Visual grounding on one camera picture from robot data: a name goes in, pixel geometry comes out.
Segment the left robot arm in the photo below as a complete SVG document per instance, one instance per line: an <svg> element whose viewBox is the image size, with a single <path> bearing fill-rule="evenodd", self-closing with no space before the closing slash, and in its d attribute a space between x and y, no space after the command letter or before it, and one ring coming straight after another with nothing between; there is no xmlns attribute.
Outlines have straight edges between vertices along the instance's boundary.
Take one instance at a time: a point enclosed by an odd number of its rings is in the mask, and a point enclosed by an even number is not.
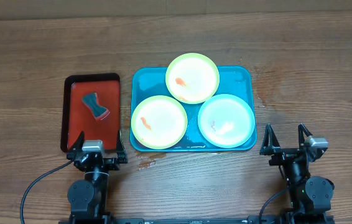
<svg viewBox="0 0 352 224"><path fill-rule="evenodd" d="M85 175L68 189L71 206L69 223L116 223L115 217L106 210L109 172L119 170L128 163L122 135L116 137L116 157L104 157L102 140L86 140L81 132L67 152L67 159Z"/></svg>

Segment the green plate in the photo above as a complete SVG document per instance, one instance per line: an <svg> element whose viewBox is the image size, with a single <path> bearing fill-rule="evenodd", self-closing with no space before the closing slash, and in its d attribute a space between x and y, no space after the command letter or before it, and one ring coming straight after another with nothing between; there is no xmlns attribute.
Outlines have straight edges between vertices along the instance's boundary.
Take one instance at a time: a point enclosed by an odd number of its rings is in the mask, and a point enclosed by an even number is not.
<svg viewBox="0 0 352 224"><path fill-rule="evenodd" d="M203 54L182 54L167 67L165 84L170 94L182 103L199 104L216 93L220 72L216 64Z"/></svg>
<svg viewBox="0 0 352 224"><path fill-rule="evenodd" d="M151 96L140 102L131 116L135 139L149 149L162 150L178 143L187 131L184 107L174 98Z"/></svg>

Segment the dark sponge with orange base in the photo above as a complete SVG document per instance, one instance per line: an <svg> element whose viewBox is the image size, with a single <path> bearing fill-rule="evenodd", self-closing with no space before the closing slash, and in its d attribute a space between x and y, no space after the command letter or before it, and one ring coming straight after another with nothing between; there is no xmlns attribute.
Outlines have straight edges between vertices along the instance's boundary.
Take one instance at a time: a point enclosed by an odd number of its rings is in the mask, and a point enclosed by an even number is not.
<svg viewBox="0 0 352 224"><path fill-rule="evenodd" d="M89 93L82 98L83 104L91 111L95 120L105 119L110 114L109 109L101 106L98 101L97 93Z"/></svg>

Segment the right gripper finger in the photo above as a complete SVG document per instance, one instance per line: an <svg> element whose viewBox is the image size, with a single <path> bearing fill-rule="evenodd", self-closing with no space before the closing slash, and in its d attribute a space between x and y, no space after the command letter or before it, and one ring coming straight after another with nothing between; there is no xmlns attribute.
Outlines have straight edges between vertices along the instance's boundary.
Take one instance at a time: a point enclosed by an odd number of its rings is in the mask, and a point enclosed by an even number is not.
<svg viewBox="0 0 352 224"><path fill-rule="evenodd" d="M270 123L266 124L264 139L260 153L277 153L280 150L280 144L275 136L274 130Z"/></svg>
<svg viewBox="0 0 352 224"><path fill-rule="evenodd" d="M298 125L299 146L303 146L305 137L311 136L312 133L306 128L303 123Z"/></svg>

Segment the green plate back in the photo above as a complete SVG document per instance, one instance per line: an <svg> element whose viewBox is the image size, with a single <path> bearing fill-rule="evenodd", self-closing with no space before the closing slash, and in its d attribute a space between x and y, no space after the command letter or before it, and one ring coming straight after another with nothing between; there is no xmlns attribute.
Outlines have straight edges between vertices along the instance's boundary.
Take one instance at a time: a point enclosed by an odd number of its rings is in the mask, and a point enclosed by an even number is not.
<svg viewBox="0 0 352 224"><path fill-rule="evenodd" d="M182 103L199 104L216 93L220 72L216 64L203 54L182 54L167 67L165 84L170 94Z"/></svg>

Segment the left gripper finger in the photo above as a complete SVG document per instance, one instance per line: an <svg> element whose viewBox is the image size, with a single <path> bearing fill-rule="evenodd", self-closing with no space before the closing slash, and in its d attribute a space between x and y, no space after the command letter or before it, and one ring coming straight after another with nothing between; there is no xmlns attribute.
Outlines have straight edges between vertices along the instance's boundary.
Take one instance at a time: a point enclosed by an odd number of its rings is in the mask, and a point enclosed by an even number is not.
<svg viewBox="0 0 352 224"><path fill-rule="evenodd" d="M121 134L120 130L118 131L118 135L117 135L116 154L117 154L118 157L124 157L125 156L125 149L124 149L122 134Z"/></svg>
<svg viewBox="0 0 352 224"><path fill-rule="evenodd" d="M78 152L82 150L83 144L85 142L85 134L82 131L78 138L76 139L76 141L72 144L72 146L70 147L70 152Z"/></svg>

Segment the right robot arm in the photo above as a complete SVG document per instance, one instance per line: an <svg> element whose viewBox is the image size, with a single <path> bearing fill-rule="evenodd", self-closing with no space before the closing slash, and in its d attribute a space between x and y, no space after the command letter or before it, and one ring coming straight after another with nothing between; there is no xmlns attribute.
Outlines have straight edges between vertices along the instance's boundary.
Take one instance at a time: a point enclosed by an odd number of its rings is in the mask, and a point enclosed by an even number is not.
<svg viewBox="0 0 352 224"><path fill-rule="evenodd" d="M320 176L312 176L309 163L315 162L328 149L324 137L314 136L306 126L298 125L299 146L282 148L270 124L266 125L260 155L270 156L270 166L277 166L286 180L286 188L274 194L262 206L258 223L334 223L326 214L331 210L334 183ZM265 208L278 196L289 194L291 207L274 218L264 218Z"/></svg>

